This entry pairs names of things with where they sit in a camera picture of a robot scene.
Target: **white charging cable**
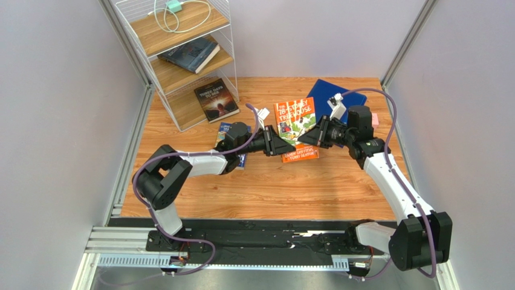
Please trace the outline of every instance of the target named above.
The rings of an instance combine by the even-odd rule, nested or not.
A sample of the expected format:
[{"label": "white charging cable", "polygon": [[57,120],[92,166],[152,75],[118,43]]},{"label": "white charging cable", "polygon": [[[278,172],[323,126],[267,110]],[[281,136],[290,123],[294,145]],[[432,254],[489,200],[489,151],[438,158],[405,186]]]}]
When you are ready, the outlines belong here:
[{"label": "white charging cable", "polygon": [[[157,25],[159,25],[159,27],[161,28],[161,30],[165,31],[165,32],[169,32],[169,33],[185,33],[185,32],[188,32],[188,31],[191,31],[197,27],[199,27],[200,25],[204,24],[209,16],[211,16],[211,5],[209,5],[208,2],[205,2],[205,1],[199,1],[199,0],[186,0],[186,1],[183,1],[183,2],[180,2],[181,5],[185,4],[185,3],[188,3],[188,2],[199,2],[199,3],[204,3],[205,5],[207,5],[207,8],[209,9],[209,11],[207,12],[207,16],[206,18],[200,22],[199,24],[197,24],[196,26],[192,27],[192,28],[188,28],[186,30],[181,30],[181,31],[178,31],[177,29],[179,29],[179,17],[177,17],[177,14],[175,14],[175,12],[173,12],[172,10],[168,9],[168,7],[164,7],[164,8],[157,8],[157,0],[154,0],[154,18],[155,18],[155,22],[157,23]],[[164,26],[165,27],[162,27],[161,24],[159,23],[159,20],[157,19],[157,11],[161,11],[161,10],[164,10],[164,13],[163,13],[163,22],[164,22]],[[168,23],[166,23],[166,12],[172,14],[174,17],[175,17],[175,20],[177,21],[177,25],[175,26],[174,29],[171,29],[169,26],[168,26]]]}]

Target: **wooden table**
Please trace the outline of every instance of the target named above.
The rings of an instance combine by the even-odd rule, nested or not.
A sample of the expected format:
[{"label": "wooden table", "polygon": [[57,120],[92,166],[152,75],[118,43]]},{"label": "wooden table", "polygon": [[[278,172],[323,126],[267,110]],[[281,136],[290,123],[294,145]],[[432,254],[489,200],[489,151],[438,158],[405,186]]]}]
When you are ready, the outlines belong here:
[{"label": "wooden table", "polygon": [[[347,89],[375,88],[375,78],[323,78]],[[275,125],[273,104],[306,97],[316,78],[239,78],[241,113],[224,119],[243,121],[254,126],[253,114],[244,104],[266,107],[271,115],[265,124]],[[377,137],[386,139],[392,124],[385,98],[364,92],[366,105],[379,116]],[[154,97],[143,132],[134,172],[162,144],[176,150],[204,151],[215,145],[219,122],[207,121],[179,132]],[[406,175],[406,167],[394,134],[390,144],[397,164]],[[320,149],[320,158],[282,163],[278,157],[251,153],[245,170],[228,175],[204,175],[189,178],[175,201],[182,218],[238,219],[309,219],[309,220],[394,220],[394,215],[374,181],[349,157],[348,149]],[[148,217],[149,213],[129,185],[121,216]]]}]

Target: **shelving unit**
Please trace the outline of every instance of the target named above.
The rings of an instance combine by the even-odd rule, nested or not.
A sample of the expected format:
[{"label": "shelving unit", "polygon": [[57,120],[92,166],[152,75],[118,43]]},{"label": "shelving unit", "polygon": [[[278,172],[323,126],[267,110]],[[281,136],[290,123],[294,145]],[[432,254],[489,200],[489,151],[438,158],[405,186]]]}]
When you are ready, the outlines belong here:
[{"label": "shelving unit", "polygon": [[[115,5],[138,58],[155,84],[163,106],[180,131],[206,119],[193,92],[195,88],[222,78],[236,102],[239,101],[228,0],[202,1],[210,3],[211,15],[205,23],[186,33],[167,33],[161,30],[154,17],[154,0],[124,0]],[[156,7],[164,7],[166,2],[158,0]],[[196,26],[207,14],[205,4],[183,4],[183,9],[177,13],[179,30]],[[168,26],[175,28],[175,17],[171,14],[166,17]],[[164,26],[163,12],[157,13],[157,19]],[[219,43],[221,49],[198,74],[157,58],[164,51],[203,36]]]}]

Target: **pink sticky note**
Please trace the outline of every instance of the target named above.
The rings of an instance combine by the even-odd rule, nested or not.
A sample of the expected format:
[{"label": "pink sticky note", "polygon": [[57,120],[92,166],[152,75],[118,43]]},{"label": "pink sticky note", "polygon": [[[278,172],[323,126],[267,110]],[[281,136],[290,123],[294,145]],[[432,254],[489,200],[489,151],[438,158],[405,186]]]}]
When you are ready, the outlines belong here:
[{"label": "pink sticky note", "polygon": [[374,130],[379,127],[379,118],[377,117],[377,113],[372,113],[372,127]]}]

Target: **book cover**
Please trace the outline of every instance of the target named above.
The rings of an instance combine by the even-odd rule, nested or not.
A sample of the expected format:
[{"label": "book cover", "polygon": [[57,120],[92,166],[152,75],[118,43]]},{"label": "book cover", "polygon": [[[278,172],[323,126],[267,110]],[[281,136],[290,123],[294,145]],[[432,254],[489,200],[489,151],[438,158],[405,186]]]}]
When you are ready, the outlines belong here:
[{"label": "book cover", "polygon": [[157,57],[198,74],[218,51],[218,43],[199,37]]},{"label": "book cover", "polygon": [[[218,128],[218,134],[216,136],[216,143],[215,146],[218,144],[218,142],[225,139],[225,133],[227,133],[231,129],[230,123],[220,123],[220,128]],[[245,169],[245,163],[247,162],[247,154],[238,155],[239,156],[239,164],[236,167],[236,169],[243,170]]]},{"label": "book cover", "polygon": [[276,103],[274,108],[279,136],[297,149],[295,152],[281,155],[282,162],[318,158],[318,148],[297,141],[299,136],[317,123],[313,98]]},{"label": "book cover", "polygon": [[[327,104],[327,101],[332,96],[340,93],[349,91],[348,89],[344,89],[341,86],[333,85],[332,83],[328,83],[324,80],[318,79],[315,82],[315,85],[311,89],[308,94],[308,98],[312,97],[315,103],[315,111],[317,112],[317,122],[323,115],[331,115],[332,109]],[[358,92],[353,92],[352,94],[346,95],[343,97],[342,103],[346,108],[351,106],[363,106],[366,102],[366,96],[360,94]],[[340,121],[347,123],[347,112],[343,114],[340,118]]]},{"label": "book cover", "polygon": [[195,95],[209,123],[227,118],[239,112],[233,96],[222,79],[195,89]]}]

